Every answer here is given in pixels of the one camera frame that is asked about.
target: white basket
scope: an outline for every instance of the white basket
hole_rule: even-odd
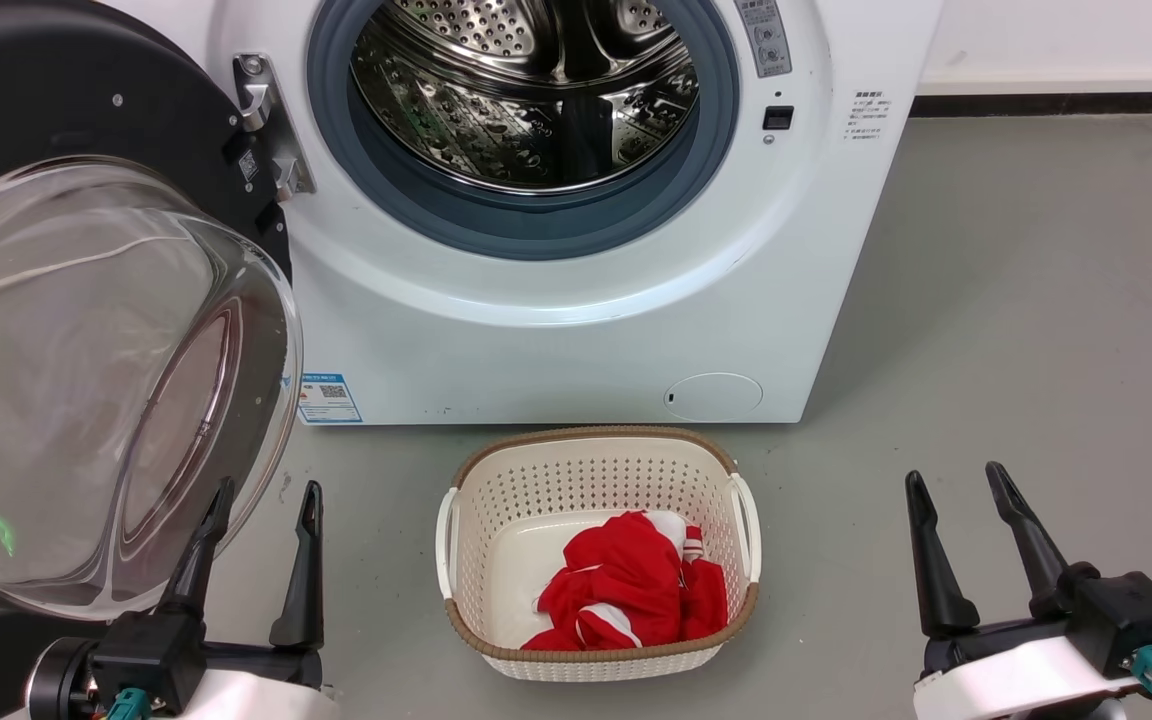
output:
[[[626,510],[673,510],[699,525],[722,566],[727,628],[707,638],[596,652],[518,650],[545,624],[531,612],[562,547]],[[755,611],[758,509],[736,464],[680,429],[567,429],[505,439],[467,461],[444,498],[435,563],[447,614],[470,647],[511,679],[652,679],[704,665]]]

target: red clothing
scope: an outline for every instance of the red clothing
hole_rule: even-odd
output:
[[[687,528],[684,537],[682,520],[652,516],[657,524],[644,511],[627,511],[567,543],[567,567],[538,602],[554,629],[536,635],[524,650],[650,647],[707,637],[727,626],[722,568],[698,559],[699,528]]]

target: label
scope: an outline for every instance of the label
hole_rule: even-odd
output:
[[[243,180],[247,182],[251,182],[252,177],[256,177],[260,165],[256,164],[256,156],[252,156],[251,150],[243,152],[242,158],[238,159],[238,169],[243,172]]]
[[[892,112],[892,100],[882,97],[881,90],[861,90],[851,99],[851,114],[847,115],[844,141],[878,141],[887,127],[887,115]]]
[[[344,376],[301,376],[301,420],[306,425],[361,425],[362,415],[353,402]]]
[[[750,50],[755,52],[758,77],[783,76],[790,71],[790,43],[785,38],[781,8],[776,0],[736,0],[745,23]]]

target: metal hinge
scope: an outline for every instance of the metal hinge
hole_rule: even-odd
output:
[[[234,55],[234,85],[243,104],[243,129],[259,131],[270,145],[270,158],[278,173],[278,200],[289,200],[297,192],[313,192],[314,177],[305,164],[296,129],[291,128],[270,56],[262,53]]]

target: washing machine door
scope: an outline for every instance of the washing machine door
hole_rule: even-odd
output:
[[[159,596],[218,484],[230,535],[291,430],[300,329],[262,138],[84,1],[0,1],[0,611]]]

